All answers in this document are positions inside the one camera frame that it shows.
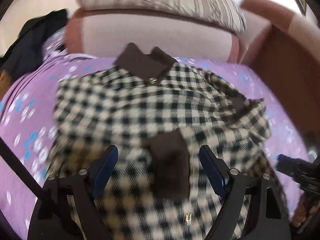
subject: brown fabric patch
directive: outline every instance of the brown fabric patch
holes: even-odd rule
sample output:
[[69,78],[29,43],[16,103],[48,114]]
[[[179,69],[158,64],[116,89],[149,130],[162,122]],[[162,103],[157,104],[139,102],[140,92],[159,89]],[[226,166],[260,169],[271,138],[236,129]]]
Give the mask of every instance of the brown fabric patch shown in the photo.
[[179,200],[189,197],[189,152],[177,129],[148,139],[155,169],[156,198]]
[[241,8],[258,14],[283,31],[288,31],[295,13],[270,0],[243,0]]
[[150,55],[145,55],[134,43],[129,43],[114,64],[146,82],[151,78],[155,79],[155,84],[158,85],[175,62],[174,58],[158,47]]

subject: shirt button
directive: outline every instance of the shirt button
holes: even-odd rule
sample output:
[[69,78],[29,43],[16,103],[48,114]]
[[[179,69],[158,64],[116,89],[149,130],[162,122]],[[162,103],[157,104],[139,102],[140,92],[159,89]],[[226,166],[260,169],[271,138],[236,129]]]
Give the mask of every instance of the shirt button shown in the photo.
[[155,84],[156,83],[156,79],[154,79],[154,78],[149,78],[149,83],[150,84]]

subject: metal clasp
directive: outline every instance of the metal clasp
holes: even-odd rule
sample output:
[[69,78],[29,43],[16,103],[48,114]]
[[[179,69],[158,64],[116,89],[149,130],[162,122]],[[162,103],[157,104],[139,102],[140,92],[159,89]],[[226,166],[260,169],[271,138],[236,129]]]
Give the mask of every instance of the metal clasp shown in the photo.
[[150,84],[155,84],[156,83],[156,79],[154,79],[154,78],[149,78],[149,83]]
[[187,226],[190,226],[190,224],[191,224],[191,214],[187,214],[186,215],[186,222],[187,222]]

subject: purple bedsheet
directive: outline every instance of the purple bedsheet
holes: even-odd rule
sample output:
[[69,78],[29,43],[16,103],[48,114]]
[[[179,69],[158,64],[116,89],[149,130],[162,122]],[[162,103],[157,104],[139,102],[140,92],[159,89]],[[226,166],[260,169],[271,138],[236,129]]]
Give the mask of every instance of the purple bedsheet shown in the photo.
[[[57,131],[53,106],[59,80],[108,69],[114,60],[81,54],[49,57],[37,71],[17,80],[1,101],[0,136],[41,186],[47,171],[46,160]],[[273,166],[280,153],[307,159],[303,141],[281,104],[247,66],[188,58],[177,60],[217,73],[233,83],[247,98],[265,98],[273,133],[265,145],[265,153]],[[0,181],[0,209],[12,228],[25,240],[36,198],[2,159],[0,171],[5,177]],[[278,177],[286,195],[290,196],[287,201],[292,215],[301,191],[289,177],[279,173]]]

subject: white flower print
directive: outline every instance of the white flower print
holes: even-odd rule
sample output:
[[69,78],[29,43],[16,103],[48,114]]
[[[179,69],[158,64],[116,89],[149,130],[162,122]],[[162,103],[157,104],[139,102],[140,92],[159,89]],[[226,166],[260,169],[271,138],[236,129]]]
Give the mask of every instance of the white flower print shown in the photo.
[[48,149],[47,146],[45,146],[45,147],[41,150],[41,152],[40,152],[40,154],[39,154],[39,159],[38,159],[38,161],[39,161],[40,164],[44,163],[44,162],[47,160],[48,154],[49,154],[49,149]]
[[8,113],[10,114],[10,113],[12,113],[12,111],[14,110],[14,107],[16,106],[16,104],[15,104],[15,102],[13,102],[12,104],[11,104],[11,106],[9,107],[9,110],[8,110]]
[[293,130],[292,130],[292,129],[290,129],[288,125],[286,125],[286,126],[285,126],[285,130],[286,130],[287,132],[289,132],[289,133],[290,133],[290,135],[292,135],[292,134],[293,134]]
[[25,93],[23,98],[22,98],[22,101],[26,100],[28,98],[28,96],[29,96],[29,93]]
[[35,179],[35,181],[39,184],[40,179],[41,179],[41,174],[39,171],[36,171],[36,173],[33,175],[33,178]]
[[8,201],[9,206],[11,206],[11,195],[10,195],[9,191],[7,191],[7,201]]
[[35,109],[32,109],[32,110],[30,111],[30,113],[28,114],[28,119],[29,119],[34,113],[35,113]]
[[21,138],[21,133],[19,133],[16,138],[14,139],[14,143],[13,143],[13,147],[16,147],[17,144],[19,143],[20,141],[20,138]]
[[8,115],[7,118],[5,119],[4,125],[7,126],[7,124],[9,123],[9,121],[10,121],[10,115]]
[[264,148],[264,152],[265,152],[265,154],[266,154],[267,157],[270,157],[271,153],[270,153],[269,148],[265,147],[265,148]]
[[77,66],[72,66],[71,68],[69,68],[69,72],[73,72],[77,69],[78,67]]
[[35,173],[38,170],[38,167],[39,167],[38,160],[34,160],[31,166],[32,172]]
[[40,132],[39,132],[39,136],[40,136],[40,137],[44,136],[45,132],[46,132],[46,128],[45,128],[45,127],[42,127],[41,130],[40,130]]
[[38,153],[42,148],[42,138],[41,137],[38,137],[36,140],[35,140],[35,144],[33,145],[33,150],[34,152]]
[[48,135],[49,139],[53,139],[56,136],[56,133],[57,133],[56,127],[55,126],[51,127]]
[[66,74],[64,77],[60,78],[59,81],[68,79],[68,78],[70,78],[70,77],[71,77],[71,74]]
[[29,111],[29,107],[27,106],[27,107],[23,110],[21,116],[27,115],[27,112],[28,112],[28,111]]
[[22,116],[21,116],[20,123],[23,123],[23,121],[25,120],[26,117],[27,117],[26,115],[22,115]]

